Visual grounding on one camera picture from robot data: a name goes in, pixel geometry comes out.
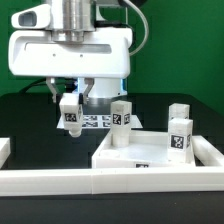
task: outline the black table surface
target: black table surface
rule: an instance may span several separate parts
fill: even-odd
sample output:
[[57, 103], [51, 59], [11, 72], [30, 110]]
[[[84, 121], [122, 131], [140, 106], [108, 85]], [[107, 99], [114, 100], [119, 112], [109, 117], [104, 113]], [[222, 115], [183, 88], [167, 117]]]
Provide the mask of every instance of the black table surface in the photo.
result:
[[[173, 103], [190, 105], [193, 135], [224, 152], [224, 117], [185, 94], [130, 94], [143, 130], [167, 131]], [[110, 104], [84, 106], [85, 115], [109, 115]], [[79, 138], [57, 129], [60, 112], [49, 94], [0, 98], [0, 137], [10, 137], [2, 170], [91, 168], [108, 129], [85, 129]], [[164, 192], [0, 198], [0, 223], [222, 223], [224, 192]]]

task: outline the qr code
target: qr code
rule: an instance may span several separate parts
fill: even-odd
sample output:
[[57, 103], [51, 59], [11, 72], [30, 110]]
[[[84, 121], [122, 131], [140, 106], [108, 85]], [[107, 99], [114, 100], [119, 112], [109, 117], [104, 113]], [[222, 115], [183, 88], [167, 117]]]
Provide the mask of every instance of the qr code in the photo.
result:
[[113, 124], [121, 125], [121, 115], [113, 114]]
[[91, 115], [91, 116], [85, 115], [83, 120], [84, 121], [97, 121], [97, 116], [95, 116], [95, 115]]
[[110, 122], [103, 122], [104, 128], [110, 128]]
[[110, 115], [103, 115], [102, 120], [103, 121], [110, 121]]
[[140, 163], [136, 164], [136, 168], [148, 168], [148, 167], [149, 167], [149, 164], [140, 164]]
[[183, 149], [184, 148], [184, 137], [177, 136], [177, 135], [171, 135], [171, 147], [177, 148], [177, 149]]
[[126, 114], [124, 115], [124, 124], [129, 124], [131, 122], [131, 115]]
[[187, 136], [187, 148], [190, 146], [191, 144], [191, 135]]
[[77, 122], [76, 114], [65, 114], [65, 120], [68, 122]]
[[97, 128], [98, 127], [98, 122], [83, 122], [82, 125], [83, 128]]

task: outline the white cube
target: white cube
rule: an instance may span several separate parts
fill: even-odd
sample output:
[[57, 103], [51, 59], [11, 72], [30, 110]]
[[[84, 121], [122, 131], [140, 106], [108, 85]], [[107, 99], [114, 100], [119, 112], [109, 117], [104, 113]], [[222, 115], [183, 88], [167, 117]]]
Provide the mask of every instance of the white cube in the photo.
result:
[[111, 103], [112, 142], [115, 147], [125, 147], [129, 144], [131, 111], [131, 102], [118, 100]]
[[72, 137], [79, 137], [83, 123], [83, 111], [82, 105], [79, 104], [79, 96], [64, 93], [59, 105], [64, 129], [69, 130]]
[[191, 147], [193, 121], [183, 118], [174, 118], [168, 126], [168, 160], [186, 163]]
[[173, 118], [189, 119], [190, 106], [187, 104], [174, 103], [169, 106], [169, 121]]

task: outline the white cube with marker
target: white cube with marker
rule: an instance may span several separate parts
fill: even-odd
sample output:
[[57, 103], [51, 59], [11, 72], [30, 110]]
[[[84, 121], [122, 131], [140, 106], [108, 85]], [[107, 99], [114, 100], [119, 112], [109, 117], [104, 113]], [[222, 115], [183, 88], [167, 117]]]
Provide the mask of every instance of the white cube with marker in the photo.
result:
[[183, 118], [174, 118], [168, 125], [168, 160], [187, 163], [191, 151], [193, 121]]
[[118, 100], [111, 103], [112, 144], [115, 147], [126, 147], [129, 145], [131, 111], [131, 102]]
[[69, 130], [72, 137], [79, 137], [83, 124], [83, 111], [82, 105], [79, 103], [79, 95], [64, 93], [59, 106], [64, 129]]

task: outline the green wall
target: green wall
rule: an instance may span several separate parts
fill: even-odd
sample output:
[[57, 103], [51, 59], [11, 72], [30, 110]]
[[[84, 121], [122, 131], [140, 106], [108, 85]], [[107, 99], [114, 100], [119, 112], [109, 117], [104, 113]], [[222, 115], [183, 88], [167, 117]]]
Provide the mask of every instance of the green wall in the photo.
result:
[[[7, 48], [13, 31], [11, 15], [39, 3], [0, 1], [0, 94], [16, 92], [33, 80], [9, 72]], [[149, 0], [142, 11], [149, 21], [150, 38], [131, 58], [128, 91], [186, 93], [224, 115], [224, 1]], [[123, 19], [124, 10], [105, 10], [104, 15]], [[132, 11], [129, 19], [139, 43], [142, 23]]]

